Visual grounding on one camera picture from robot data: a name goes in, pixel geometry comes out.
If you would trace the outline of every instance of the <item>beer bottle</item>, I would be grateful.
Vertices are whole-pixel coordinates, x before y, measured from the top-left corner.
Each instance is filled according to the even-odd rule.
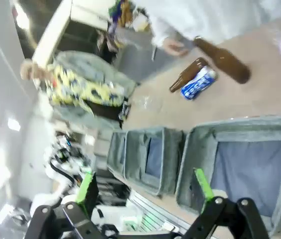
[[[200,36],[196,36],[194,44],[208,55],[214,64],[240,84],[246,83],[251,75],[249,68],[238,60],[230,51],[219,48]]]
[[[202,57],[197,58],[179,74],[178,79],[174,82],[174,84],[171,85],[171,87],[169,87],[169,90],[171,92],[175,92],[186,85],[189,81],[194,79],[194,77],[204,66],[208,66],[208,62]]]

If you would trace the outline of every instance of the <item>gray jacket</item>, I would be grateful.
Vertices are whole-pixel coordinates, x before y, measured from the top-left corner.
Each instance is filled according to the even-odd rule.
[[[125,97],[131,96],[136,82],[123,73],[118,72],[113,66],[102,58],[85,52],[64,51],[59,53],[53,64],[60,64],[71,69],[78,75],[94,82],[119,84],[124,87]],[[69,122],[79,123],[90,128],[120,128],[117,121],[100,116],[93,116],[84,109],[75,106],[54,106],[54,110]]]

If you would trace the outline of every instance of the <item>white wall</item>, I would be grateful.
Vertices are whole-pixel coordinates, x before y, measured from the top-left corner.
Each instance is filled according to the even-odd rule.
[[[0,0],[0,167],[10,172],[8,181],[0,171],[0,209],[17,193],[21,146],[36,98],[34,84],[22,81],[19,76],[23,59],[10,2]],[[9,117],[19,122],[20,132],[7,127]]]
[[[108,9],[114,4],[115,0],[73,0],[71,20],[107,30]]]
[[[11,177],[19,171],[22,137],[36,98],[33,83],[19,76],[23,59],[9,1],[0,0],[0,165],[9,169]],[[20,123],[20,132],[7,127],[8,118]]]
[[[44,152],[54,140],[53,125],[46,118],[32,115],[27,136],[23,143],[22,166],[19,176],[18,194],[33,200],[38,193],[49,193],[52,181],[44,170]]]
[[[45,67],[49,63],[69,21],[72,0],[62,0],[46,27],[32,57],[38,65]]]

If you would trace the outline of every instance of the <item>tabletop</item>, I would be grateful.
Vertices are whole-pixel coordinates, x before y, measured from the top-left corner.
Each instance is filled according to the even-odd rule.
[[[200,50],[194,49],[189,55],[179,59],[177,64],[151,77],[135,89],[133,99],[137,101],[149,97],[153,100],[153,105],[149,109],[140,105],[132,106],[123,129],[165,126],[190,130],[199,123],[209,121],[263,115],[281,116],[281,55],[273,45],[269,33],[274,25],[281,28],[281,20],[263,25],[219,45],[249,66],[252,75],[248,83],[236,83],[218,70],[210,58]],[[179,90],[171,93],[168,88],[176,81],[179,73],[199,56],[205,57],[218,73],[216,82],[193,101],[186,100]],[[116,177],[184,221],[191,224],[195,220],[195,215],[176,204],[174,196],[157,198],[119,176]],[[229,231],[222,228],[217,229],[214,235],[220,239],[231,238]]]

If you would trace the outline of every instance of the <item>ceiling light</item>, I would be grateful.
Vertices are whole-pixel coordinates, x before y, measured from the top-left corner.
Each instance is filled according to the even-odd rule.
[[[21,129],[19,122],[17,120],[11,119],[11,118],[9,118],[7,120],[7,126],[9,127],[9,129],[12,129],[15,131],[20,131],[20,129]]]
[[[29,18],[27,17],[26,13],[23,11],[22,7],[16,3],[15,4],[15,9],[17,12],[16,16],[16,24],[24,30],[29,30],[30,28],[30,21]]]
[[[84,142],[86,144],[89,144],[89,145],[93,146],[94,143],[95,143],[95,138],[93,136],[91,136],[91,135],[86,134],[85,137],[84,137]]]

